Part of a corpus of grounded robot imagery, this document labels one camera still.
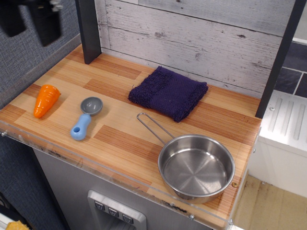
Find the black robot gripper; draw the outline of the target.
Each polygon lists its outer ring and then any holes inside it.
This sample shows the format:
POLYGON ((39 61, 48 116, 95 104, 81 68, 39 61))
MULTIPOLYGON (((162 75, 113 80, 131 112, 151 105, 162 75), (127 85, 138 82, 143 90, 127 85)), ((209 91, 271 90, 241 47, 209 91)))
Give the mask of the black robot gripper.
POLYGON ((42 46, 48 46, 61 37, 60 0, 1 0, 0 27, 8 37, 26 30, 18 5, 28 6, 42 46))

